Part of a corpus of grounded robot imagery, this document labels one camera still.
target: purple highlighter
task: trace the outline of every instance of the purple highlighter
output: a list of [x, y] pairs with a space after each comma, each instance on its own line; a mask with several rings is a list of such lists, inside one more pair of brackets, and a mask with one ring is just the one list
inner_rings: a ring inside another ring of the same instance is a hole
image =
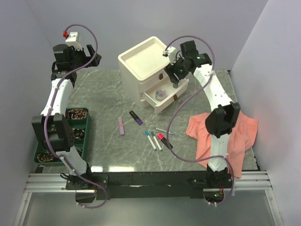
[[118, 123], [119, 123], [120, 135], [124, 135], [124, 127], [123, 127], [122, 117], [118, 117]]
[[139, 117], [135, 114], [135, 112], [130, 111], [129, 113], [130, 113], [130, 115], [133, 117], [133, 119], [135, 119], [135, 121], [136, 121], [139, 125], [141, 125], [141, 124], [143, 123], [142, 120], [139, 119]]

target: green plastic basket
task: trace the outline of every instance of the green plastic basket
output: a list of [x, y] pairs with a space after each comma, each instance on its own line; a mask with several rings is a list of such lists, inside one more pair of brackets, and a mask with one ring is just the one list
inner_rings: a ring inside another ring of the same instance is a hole
[[[88, 112], [87, 117], [85, 119], [67, 119], [69, 125], [71, 126], [72, 129], [84, 129], [85, 130], [85, 136], [84, 139], [75, 139], [74, 145], [82, 150], [82, 155], [81, 158], [83, 160], [86, 160], [87, 158], [87, 151], [88, 151], [88, 138], [89, 138], [89, 133], [90, 133], [90, 122], [91, 122], [91, 117], [89, 110], [85, 107], [76, 107], [76, 108], [67, 108], [66, 112], [72, 109], [84, 109]], [[37, 145], [36, 152], [34, 155], [34, 162], [38, 163], [39, 165], [42, 166], [63, 166], [64, 163], [62, 163], [61, 160], [56, 161], [56, 162], [39, 162], [37, 159], [37, 156], [41, 153], [48, 152], [46, 149], [44, 149], [40, 144]]]

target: white plastic drawer unit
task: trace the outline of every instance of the white plastic drawer unit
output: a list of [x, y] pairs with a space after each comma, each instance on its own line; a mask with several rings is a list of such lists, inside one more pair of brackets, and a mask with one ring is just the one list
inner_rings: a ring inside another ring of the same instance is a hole
[[[118, 56], [122, 85], [125, 93], [140, 107], [151, 105], [155, 113], [169, 106], [186, 90], [188, 79], [173, 87], [164, 68], [168, 57], [162, 56], [166, 45], [157, 37], [150, 37]], [[158, 89], [165, 89], [166, 98], [155, 98]]]

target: gray wall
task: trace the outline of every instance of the gray wall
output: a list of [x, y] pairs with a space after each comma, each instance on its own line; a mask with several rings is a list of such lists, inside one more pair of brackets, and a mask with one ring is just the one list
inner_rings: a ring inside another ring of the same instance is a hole
[[269, 0], [231, 72], [242, 110], [259, 119], [254, 145], [286, 226], [300, 225], [301, 2]]
[[0, 30], [0, 222], [9, 226], [33, 167], [31, 119], [49, 95], [54, 57], [25, 1], [0, 0]]
[[[52, 46], [61, 40], [56, 34], [69, 24], [89, 26], [98, 37], [101, 67], [105, 69], [117, 69], [117, 56], [150, 36], [167, 44], [184, 34], [204, 38], [215, 51], [217, 68], [231, 69], [267, 0], [26, 2]], [[86, 31], [81, 34], [85, 44], [94, 43]], [[199, 50], [209, 52], [204, 45], [199, 45]]]

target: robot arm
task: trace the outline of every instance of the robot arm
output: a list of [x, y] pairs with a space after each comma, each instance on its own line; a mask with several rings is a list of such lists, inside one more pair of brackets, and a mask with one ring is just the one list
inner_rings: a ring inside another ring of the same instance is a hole
[[[70, 34], [64, 33], [64, 37], [66, 38], [65, 44], [59, 44], [53, 47], [56, 61], [53, 63], [52, 67], [51, 92], [47, 104], [40, 116], [32, 118], [32, 126], [38, 142], [46, 150], [48, 150], [48, 145], [45, 140], [43, 124], [55, 89], [57, 88], [57, 84], [65, 74], [90, 61], [95, 53], [93, 47], [91, 45], [87, 45], [90, 56], [86, 56], [85, 51], [80, 44], [80, 38], [77, 32], [71, 32]], [[87, 67], [98, 66], [100, 60], [101, 56], [97, 54], [96, 58], [87, 65]], [[66, 77], [58, 89], [58, 93], [53, 104], [53, 110], [48, 119], [48, 137], [56, 154], [64, 156], [61, 161], [68, 168], [70, 175], [76, 176], [75, 172], [70, 169], [68, 164], [66, 164], [65, 158], [72, 166], [74, 166], [80, 175], [90, 178], [90, 168], [77, 152], [74, 145], [73, 131], [65, 118], [67, 102], [74, 88], [76, 78], [77, 74], [72, 73], [70, 76]]]
[[[177, 56], [177, 49], [174, 47], [169, 47], [163, 53], [170, 60], [165, 71], [170, 81], [175, 84], [192, 73], [202, 86], [208, 82], [213, 73], [211, 82], [204, 88], [211, 107], [205, 125], [211, 136], [211, 156], [226, 156], [230, 133], [236, 124], [240, 110], [239, 103], [233, 103], [226, 94], [215, 72], [212, 71], [209, 56], [199, 54], [194, 41], [182, 43], [180, 46], [182, 56]], [[227, 163], [222, 158], [212, 158], [209, 160], [207, 170], [214, 174], [215, 178], [222, 178], [223, 172], [228, 171]]]

